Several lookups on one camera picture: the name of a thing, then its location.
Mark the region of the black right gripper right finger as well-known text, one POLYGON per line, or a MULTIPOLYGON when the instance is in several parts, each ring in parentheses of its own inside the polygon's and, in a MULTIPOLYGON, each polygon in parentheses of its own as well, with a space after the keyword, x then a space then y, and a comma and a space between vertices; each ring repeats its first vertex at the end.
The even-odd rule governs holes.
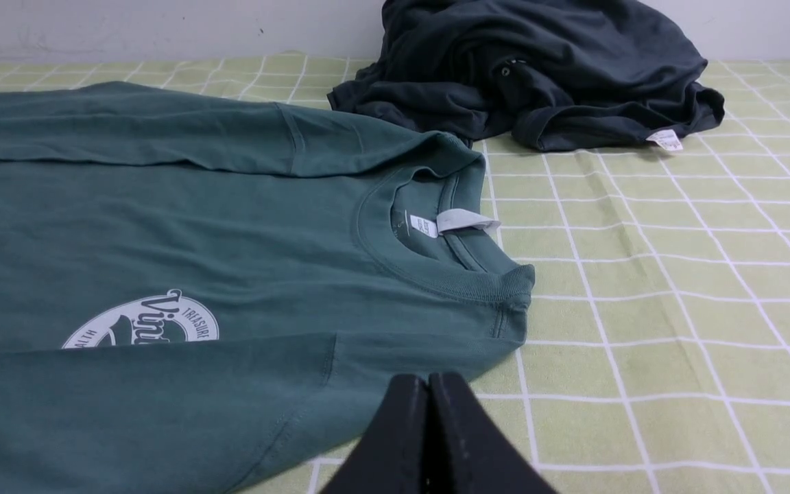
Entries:
POLYGON ((502 434, 458 373, 433 373, 429 493, 555 493, 502 434))

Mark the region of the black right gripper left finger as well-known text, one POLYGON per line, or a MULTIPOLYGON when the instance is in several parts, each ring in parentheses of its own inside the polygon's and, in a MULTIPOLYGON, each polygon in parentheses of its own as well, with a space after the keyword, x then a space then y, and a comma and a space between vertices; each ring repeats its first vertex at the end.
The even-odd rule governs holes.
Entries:
POLYGON ((375 416, 323 493, 423 493, 429 391, 416 375, 392 378, 375 416))

